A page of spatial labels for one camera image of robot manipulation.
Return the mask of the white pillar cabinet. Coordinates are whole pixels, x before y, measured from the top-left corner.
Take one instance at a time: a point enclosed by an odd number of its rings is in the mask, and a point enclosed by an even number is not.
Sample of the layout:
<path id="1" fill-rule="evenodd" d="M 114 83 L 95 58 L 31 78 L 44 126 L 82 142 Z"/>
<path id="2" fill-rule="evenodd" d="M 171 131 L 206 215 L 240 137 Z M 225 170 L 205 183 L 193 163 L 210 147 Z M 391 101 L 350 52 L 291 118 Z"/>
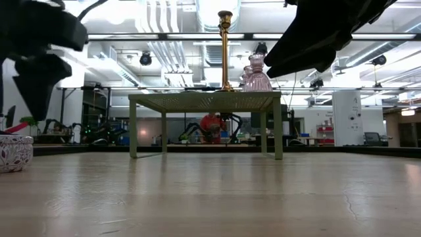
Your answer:
<path id="1" fill-rule="evenodd" d="M 341 90 L 332 95 L 335 146 L 362 145 L 364 132 L 359 91 Z"/>

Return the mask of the person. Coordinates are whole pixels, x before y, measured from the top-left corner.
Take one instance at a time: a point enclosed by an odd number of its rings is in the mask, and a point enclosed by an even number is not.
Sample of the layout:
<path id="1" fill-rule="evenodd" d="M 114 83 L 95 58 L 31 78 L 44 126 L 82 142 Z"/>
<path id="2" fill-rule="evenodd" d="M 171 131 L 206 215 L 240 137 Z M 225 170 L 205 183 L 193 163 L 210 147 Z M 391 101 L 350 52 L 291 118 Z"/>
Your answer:
<path id="1" fill-rule="evenodd" d="M 202 144 L 219 144 L 221 142 L 221 131 L 226 131 L 226 123 L 216 114 L 208 113 L 200 122 L 200 127 L 205 133 L 202 133 Z"/>

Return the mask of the pink ribbed glass candle holder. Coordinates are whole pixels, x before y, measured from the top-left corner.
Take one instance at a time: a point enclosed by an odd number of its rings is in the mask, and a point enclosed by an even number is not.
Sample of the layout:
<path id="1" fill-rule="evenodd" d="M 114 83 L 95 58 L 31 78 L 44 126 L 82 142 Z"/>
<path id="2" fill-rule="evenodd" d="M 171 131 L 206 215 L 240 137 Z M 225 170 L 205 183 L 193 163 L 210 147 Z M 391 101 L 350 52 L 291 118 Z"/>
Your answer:
<path id="1" fill-rule="evenodd" d="M 252 73 L 253 73 L 253 69 L 251 68 L 251 66 L 245 66 L 244 67 L 243 74 L 241 76 L 244 84 L 246 84 L 249 81 Z"/>
<path id="2" fill-rule="evenodd" d="M 272 85 L 269 78 L 263 72 L 264 56 L 262 53 L 255 53 L 249 57 L 250 67 L 243 91 L 245 92 L 271 92 Z"/>

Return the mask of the black table edge rail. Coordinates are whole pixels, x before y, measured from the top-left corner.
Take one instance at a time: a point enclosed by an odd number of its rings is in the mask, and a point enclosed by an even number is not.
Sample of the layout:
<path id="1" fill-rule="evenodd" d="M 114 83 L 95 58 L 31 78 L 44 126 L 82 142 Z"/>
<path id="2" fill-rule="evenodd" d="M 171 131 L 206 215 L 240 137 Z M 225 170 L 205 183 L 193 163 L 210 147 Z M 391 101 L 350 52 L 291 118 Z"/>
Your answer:
<path id="1" fill-rule="evenodd" d="M 35 146 L 34 156 L 64 155 L 70 153 L 103 152 L 116 153 L 128 152 L 128 146 L 90 146 L 90 145 L 56 145 Z M 169 146 L 171 153 L 259 153 L 260 147 L 248 146 Z M 344 146 L 344 147 L 284 147 L 285 153 L 356 153 L 364 155 L 383 155 L 390 157 L 405 157 L 421 159 L 421 148 L 417 147 L 370 147 L 370 146 Z"/>

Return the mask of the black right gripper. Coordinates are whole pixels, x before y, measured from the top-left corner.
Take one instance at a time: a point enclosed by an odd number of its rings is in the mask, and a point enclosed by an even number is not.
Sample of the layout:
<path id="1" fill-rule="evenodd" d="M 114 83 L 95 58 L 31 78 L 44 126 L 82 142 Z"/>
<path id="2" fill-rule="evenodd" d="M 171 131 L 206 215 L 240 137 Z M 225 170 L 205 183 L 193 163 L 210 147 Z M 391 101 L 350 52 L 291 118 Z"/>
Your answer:
<path id="1" fill-rule="evenodd" d="M 303 70 L 324 72 L 351 33 L 372 24 L 397 0 L 295 0 L 295 20 L 266 55 L 270 78 Z"/>

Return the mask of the black overhead frame beam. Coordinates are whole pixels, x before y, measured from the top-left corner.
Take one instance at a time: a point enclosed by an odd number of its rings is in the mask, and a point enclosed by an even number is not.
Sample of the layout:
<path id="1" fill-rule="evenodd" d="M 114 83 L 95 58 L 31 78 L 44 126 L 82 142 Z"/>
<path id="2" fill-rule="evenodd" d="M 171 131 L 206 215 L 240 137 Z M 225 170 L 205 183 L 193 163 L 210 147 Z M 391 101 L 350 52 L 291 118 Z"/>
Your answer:
<path id="1" fill-rule="evenodd" d="M 228 34 L 234 41 L 277 41 L 283 34 L 233 33 Z M 352 34 L 353 41 L 421 41 L 421 33 L 369 33 Z M 113 33 L 89 34 L 89 41 L 217 41 L 219 33 Z"/>

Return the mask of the silver ceiling air duct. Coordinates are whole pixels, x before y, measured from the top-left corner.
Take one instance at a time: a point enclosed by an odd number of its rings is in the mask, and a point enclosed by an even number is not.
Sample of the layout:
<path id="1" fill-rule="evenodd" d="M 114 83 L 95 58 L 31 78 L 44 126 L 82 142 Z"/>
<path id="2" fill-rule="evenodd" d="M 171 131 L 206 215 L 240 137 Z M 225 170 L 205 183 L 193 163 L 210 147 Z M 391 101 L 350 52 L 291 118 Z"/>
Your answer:
<path id="1" fill-rule="evenodd" d="M 201 32 L 218 32 L 220 11 L 230 11 L 231 26 L 229 31 L 235 31 L 239 20 L 241 0 L 195 0 L 199 29 Z"/>

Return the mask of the black computer monitor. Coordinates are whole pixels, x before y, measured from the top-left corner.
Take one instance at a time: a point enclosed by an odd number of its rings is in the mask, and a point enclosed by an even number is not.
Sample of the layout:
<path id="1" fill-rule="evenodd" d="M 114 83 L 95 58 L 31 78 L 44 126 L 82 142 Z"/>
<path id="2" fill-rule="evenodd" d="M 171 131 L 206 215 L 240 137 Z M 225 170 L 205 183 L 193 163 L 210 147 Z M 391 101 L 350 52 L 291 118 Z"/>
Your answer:
<path id="1" fill-rule="evenodd" d="M 13 105 L 6 114 L 6 128 L 11 128 L 14 122 L 14 114 L 16 111 L 16 106 Z"/>

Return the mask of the grey office chair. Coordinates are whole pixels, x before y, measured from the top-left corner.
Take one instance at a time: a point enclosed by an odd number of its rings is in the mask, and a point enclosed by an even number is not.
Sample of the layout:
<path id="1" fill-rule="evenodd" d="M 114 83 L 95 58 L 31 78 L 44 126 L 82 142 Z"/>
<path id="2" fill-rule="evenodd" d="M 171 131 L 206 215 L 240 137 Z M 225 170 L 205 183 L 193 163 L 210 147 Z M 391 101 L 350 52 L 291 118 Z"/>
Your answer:
<path id="1" fill-rule="evenodd" d="M 380 135 L 377 132 L 365 132 L 364 139 L 368 146 L 382 146 Z"/>

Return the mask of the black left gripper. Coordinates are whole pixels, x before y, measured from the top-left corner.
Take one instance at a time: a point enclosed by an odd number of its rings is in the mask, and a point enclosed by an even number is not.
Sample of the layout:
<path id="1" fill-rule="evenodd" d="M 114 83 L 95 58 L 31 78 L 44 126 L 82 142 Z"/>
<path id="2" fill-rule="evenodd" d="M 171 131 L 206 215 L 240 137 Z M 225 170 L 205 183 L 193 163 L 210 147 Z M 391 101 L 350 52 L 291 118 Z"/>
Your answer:
<path id="1" fill-rule="evenodd" d="M 36 121 L 46 119 L 55 85 L 72 76 L 66 61 L 44 53 L 52 45 L 82 51 L 87 43 L 86 27 L 63 10 L 63 0 L 0 0 L 0 59 L 30 57 L 15 61 L 13 80 Z"/>

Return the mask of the tallest brass candlestick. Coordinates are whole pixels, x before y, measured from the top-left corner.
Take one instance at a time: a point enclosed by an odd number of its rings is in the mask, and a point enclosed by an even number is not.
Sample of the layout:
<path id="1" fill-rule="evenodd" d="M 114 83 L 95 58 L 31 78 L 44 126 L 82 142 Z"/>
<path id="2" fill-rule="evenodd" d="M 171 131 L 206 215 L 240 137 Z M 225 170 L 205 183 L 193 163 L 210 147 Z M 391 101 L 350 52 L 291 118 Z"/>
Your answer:
<path id="1" fill-rule="evenodd" d="M 220 17 L 219 29 L 220 36 L 222 38 L 222 92 L 233 92 L 234 89 L 229 83 L 228 76 L 228 30 L 231 26 L 232 12 L 220 11 L 218 12 Z"/>

